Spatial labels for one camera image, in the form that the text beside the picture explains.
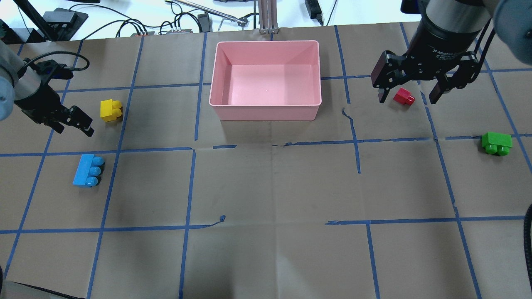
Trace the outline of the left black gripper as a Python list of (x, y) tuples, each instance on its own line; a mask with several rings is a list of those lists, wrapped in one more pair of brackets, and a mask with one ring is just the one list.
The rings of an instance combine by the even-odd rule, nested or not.
[(64, 124), (76, 127), (87, 137), (92, 137), (93, 119), (78, 106), (65, 108), (60, 97), (51, 87), (41, 87), (29, 97), (15, 100), (15, 105), (32, 121), (51, 127), (56, 133), (64, 131)]

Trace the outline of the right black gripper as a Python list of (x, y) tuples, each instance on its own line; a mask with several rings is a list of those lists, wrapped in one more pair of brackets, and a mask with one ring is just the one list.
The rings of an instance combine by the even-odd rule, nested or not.
[[(481, 70), (476, 54), (468, 52), (475, 37), (476, 32), (449, 32), (429, 19), (422, 19), (405, 56), (383, 51), (371, 72), (379, 102), (384, 103), (390, 91), (406, 83), (409, 76), (413, 80), (436, 77), (437, 83), (429, 94), (431, 104), (436, 104), (444, 93), (473, 83)], [(452, 76), (444, 74), (456, 67)]]

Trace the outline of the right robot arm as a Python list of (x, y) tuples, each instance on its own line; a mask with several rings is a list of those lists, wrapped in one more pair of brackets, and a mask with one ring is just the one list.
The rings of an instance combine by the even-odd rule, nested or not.
[(384, 51), (371, 72), (380, 103), (393, 88), (412, 80), (436, 80), (431, 104), (475, 81), (487, 51), (477, 58), (469, 47), (490, 25), (486, 49), (498, 36), (516, 59), (531, 64), (530, 0), (404, 0), (401, 11), (420, 15), (421, 21), (406, 52)]

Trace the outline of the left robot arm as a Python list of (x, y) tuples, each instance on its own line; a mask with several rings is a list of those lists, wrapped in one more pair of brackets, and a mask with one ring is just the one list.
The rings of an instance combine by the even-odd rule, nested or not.
[[(44, 60), (45, 57), (59, 54), (83, 59), (86, 65), (79, 68), (57, 63), (53, 59)], [(59, 134), (67, 125), (76, 127), (88, 137), (93, 136), (93, 119), (75, 105), (70, 108), (62, 105), (58, 93), (49, 85), (52, 79), (72, 79), (75, 71), (84, 71), (89, 65), (86, 57), (70, 51), (51, 51), (32, 59), (21, 59), (1, 42), (1, 120), (7, 119), (14, 106), (17, 106), (34, 123), (51, 127)]]

